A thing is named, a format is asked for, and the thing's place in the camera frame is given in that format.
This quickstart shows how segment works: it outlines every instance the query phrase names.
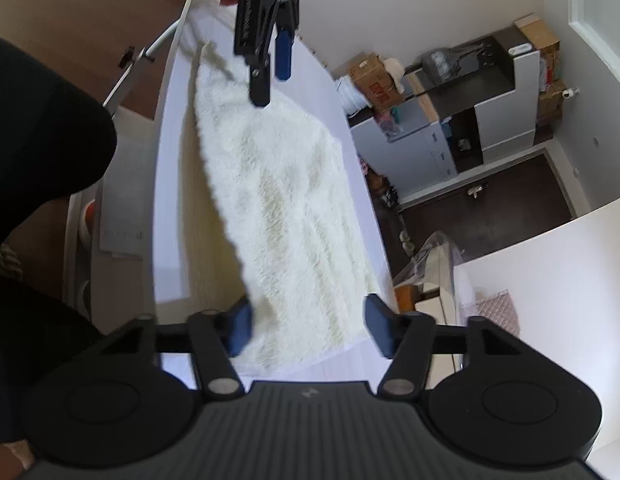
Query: silver screw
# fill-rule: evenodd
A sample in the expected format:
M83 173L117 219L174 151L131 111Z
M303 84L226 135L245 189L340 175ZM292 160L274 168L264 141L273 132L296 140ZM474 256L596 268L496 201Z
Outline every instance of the silver screw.
M383 389L393 396L409 395L414 391L414 383L407 379L390 379L383 385Z
M232 395L239 389L239 382L230 377L219 377L207 383L208 389L217 395Z

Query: fluffy white fabric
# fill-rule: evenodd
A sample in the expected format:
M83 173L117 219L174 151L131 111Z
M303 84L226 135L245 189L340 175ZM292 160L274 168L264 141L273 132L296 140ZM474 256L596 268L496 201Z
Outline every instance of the fluffy white fabric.
M363 299L378 285L341 144L275 88L254 108L245 65L211 44L196 83L205 173L255 314L237 371L293 370L363 339Z

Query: ribbed black surface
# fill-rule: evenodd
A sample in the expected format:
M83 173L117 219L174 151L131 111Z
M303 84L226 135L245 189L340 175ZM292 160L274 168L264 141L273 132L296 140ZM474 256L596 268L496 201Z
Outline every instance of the ribbed black surface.
M108 471L40 462L24 478L585 480L597 476L580 463L547 472L476 465L434 439L412 407L376 399L363 383L255 383L242 399L208 405L178 444L149 460Z

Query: blue gripper tip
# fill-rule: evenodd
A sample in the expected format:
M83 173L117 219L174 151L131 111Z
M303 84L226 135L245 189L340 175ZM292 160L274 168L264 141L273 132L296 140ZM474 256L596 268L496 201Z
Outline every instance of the blue gripper tip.
M287 30L277 35L277 51L275 53L275 75L280 81L287 81L292 75L292 43L293 36Z

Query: black pants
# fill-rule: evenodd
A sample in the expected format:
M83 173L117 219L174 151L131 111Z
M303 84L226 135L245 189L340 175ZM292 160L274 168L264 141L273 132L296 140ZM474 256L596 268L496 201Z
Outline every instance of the black pants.
M43 203L97 182L115 148L97 101L0 40L0 243ZM99 338L60 301L0 277L0 442L25 436L27 389Z

